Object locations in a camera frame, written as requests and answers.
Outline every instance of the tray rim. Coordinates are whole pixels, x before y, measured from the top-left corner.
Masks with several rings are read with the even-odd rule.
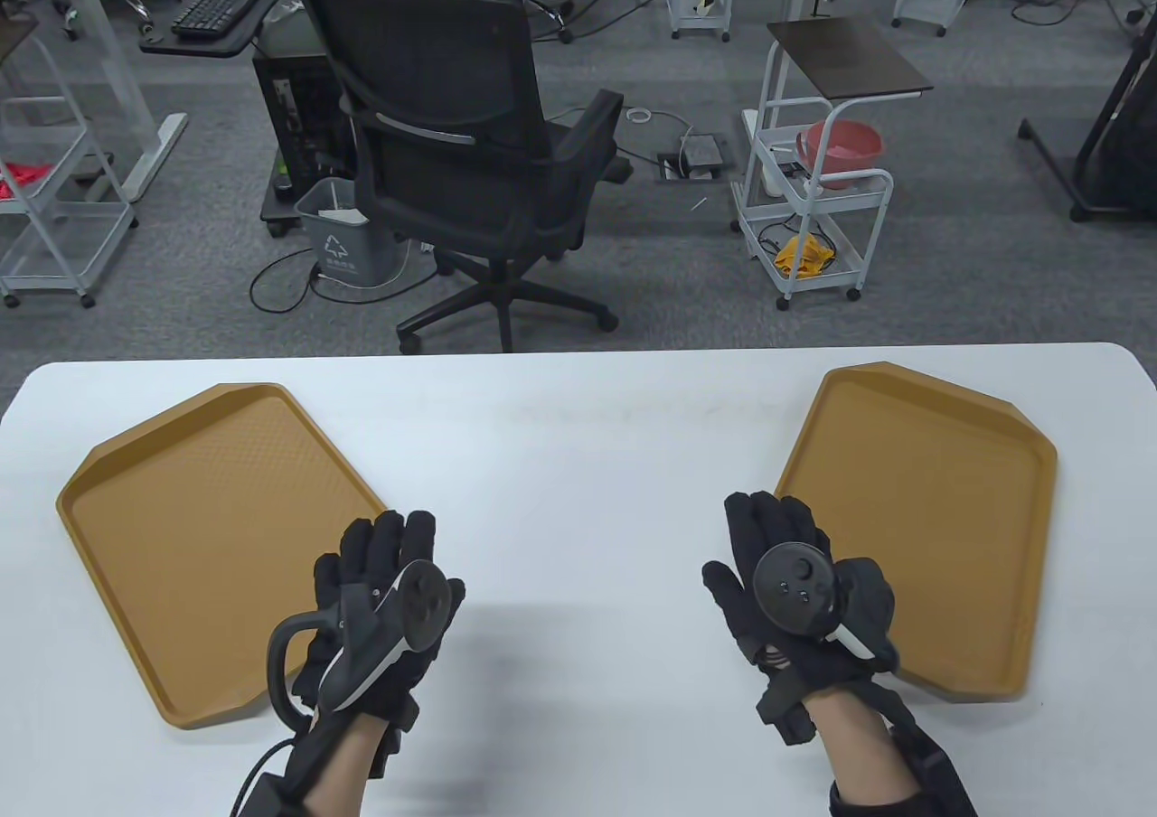
[[[97,464],[103,458],[109,457],[113,452],[124,449],[127,446],[137,444],[150,434],[160,432],[165,428],[167,425],[172,421],[180,419],[183,417],[190,415],[198,411],[207,408],[213,402],[220,398],[226,398],[236,392],[251,391],[252,399],[245,400],[243,404],[238,404],[230,413],[235,413],[237,410],[243,408],[261,398],[277,398],[283,402],[294,414],[296,420],[301,422],[305,429],[317,440],[318,444],[329,450],[333,461],[338,466],[346,473],[354,486],[358,487],[360,494],[363,494],[370,502],[377,507],[377,513],[382,513],[386,509],[385,505],[382,503],[381,498],[373,491],[368,483],[364,481],[362,476],[354,469],[349,461],[345,457],[340,449],[326,436],[322,427],[314,421],[314,418],[309,415],[304,407],[302,407],[301,402],[299,402],[293,393],[280,383],[273,382],[248,382],[248,383],[216,383],[208,389],[198,392],[183,402],[168,407],[167,410],[156,413],[148,419],[138,422],[130,428],[120,432],[112,437],[96,444],[89,450],[88,455],[84,456],[83,461],[73,471],[73,474],[65,483],[60,493],[57,495],[57,515],[60,517],[61,523],[65,527],[65,531],[68,533],[73,546],[76,550],[78,555],[80,555],[81,562],[84,565],[84,569],[88,573],[89,581],[91,581],[97,594],[101,597],[101,602],[104,604],[104,610],[109,613],[109,618],[112,619],[113,625],[117,628],[117,633],[120,635],[120,641],[124,643],[125,649],[128,652],[130,657],[133,661],[133,665],[137,667],[137,672],[141,680],[145,683],[146,690],[148,690],[149,697],[153,699],[153,704],[156,706],[157,713],[168,723],[177,727],[178,729],[196,729],[198,727],[204,727],[211,724],[224,716],[233,715],[241,712],[261,697],[267,693],[267,689],[264,686],[257,690],[256,693],[244,698],[236,705],[228,708],[216,709],[213,712],[192,712],[189,709],[180,709],[171,701],[169,701],[168,694],[160,682],[160,677],[156,675],[153,665],[149,661],[148,655],[143,652],[137,641],[135,633],[133,632],[127,616],[123,613],[123,610],[117,601],[116,594],[112,591],[111,587],[104,581],[101,574],[100,562],[96,560],[91,550],[88,547],[87,542],[83,539],[83,533],[75,521],[71,507],[75,503],[80,494],[91,491],[95,486],[79,487],[80,480],[95,464]],[[296,672],[300,667],[289,670],[289,674]]]
[[[1055,444],[1019,407],[1011,402],[985,395],[985,392],[975,389],[951,383],[950,381],[923,374],[906,366],[897,366],[896,362],[865,362],[863,366],[833,368],[824,375],[819,388],[816,390],[811,406],[808,408],[808,415],[804,418],[799,434],[791,447],[791,454],[783,465],[783,471],[780,473],[779,483],[775,486],[775,495],[782,496],[787,493],[786,486],[789,484],[790,477],[797,468],[798,458],[802,457],[806,449],[810,432],[819,412],[823,410],[825,399],[831,395],[831,390],[840,383],[850,382],[879,391],[878,387],[872,387],[872,383],[882,378],[898,378],[908,385],[929,389],[941,397],[955,398],[974,407],[985,408],[995,415],[1016,421],[1029,432],[1029,436],[1025,440],[1016,439],[1015,442],[1033,451],[1040,463],[1040,470],[1038,471],[1033,488],[1032,515],[1030,516],[1026,546],[1027,564],[1022,571],[1018,591],[1019,599],[1014,617],[1012,647],[1009,652],[1008,672],[1000,682],[996,682],[990,689],[983,691],[946,690],[942,685],[905,670],[901,653],[901,668],[897,674],[897,676],[905,680],[918,683],[952,700],[1001,700],[1020,697],[1029,685],[1029,676],[1032,667],[1032,649],[1036,643],[1040,597],[1044,590],[1048,529],[1052,521],[1053,499],[1056,490],[1057,454]],[[1008,437],[1000,429],[988,430]]]

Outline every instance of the black mesh chair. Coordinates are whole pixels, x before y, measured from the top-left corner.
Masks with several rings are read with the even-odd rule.
[[[477,281],[403,322],[401,352],[421,349],[419,329],[486,302],[506,352],[514,300],[585,311],[614,330],[605,304],[523,275],[582,244],[600,178],[631,176],[616,156],[621,95],[599,91],[574,127],[544,120],[521,0],[302,3],[354,126],[361,213],[382,242],[429,242],[440,273]]]

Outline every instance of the food tray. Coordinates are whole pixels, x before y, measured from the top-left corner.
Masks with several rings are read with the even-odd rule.
[[[778,494],[879,561],[905,676],[1009,698],[1029,676],[1056,450],[1002,402],[889,362],[824,377]]]
[[[214,387],[104,442],[57,500],[157,711],[185,729],[265,693],[274,625],[316,608],[315,559],[382,509],[272,383]]]

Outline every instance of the red object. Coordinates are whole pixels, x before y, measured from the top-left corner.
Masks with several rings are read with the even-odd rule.
[[[824,132],[824,123],[816,122],[808,127],[806,134],[799,134],[796,147],[803,156],[808,171],[816,165],[815,152],[819,148],[819,137]],[[824,157],[824,174],[848,172],[853,169],[869,169],[876,164],[884,153],[884,138],[876,128],[858,120],[837,118],[832,132],[827,137],[827,156]],[[825,187],[840,190],[852,186],[853,182],[824,182]]]
[[[27,187],[29,184],[40,181],[44,176],[52,171],[52,164],[43,167],[27,167],[20,163],[8,163],[8,171],[12,172],[12,177],[16,179],[16,184]],[[12,199],[12,187],[8,186],[8,182],[0,178],[0,199]]]

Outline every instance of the gray trash can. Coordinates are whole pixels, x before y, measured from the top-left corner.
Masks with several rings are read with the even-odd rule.
[[[370,226],[354,205],[348,178],[322,178],[294,209],[314,243],[318,267],[331,279],[376,287],[397,275],[405,263],[406,243]]]

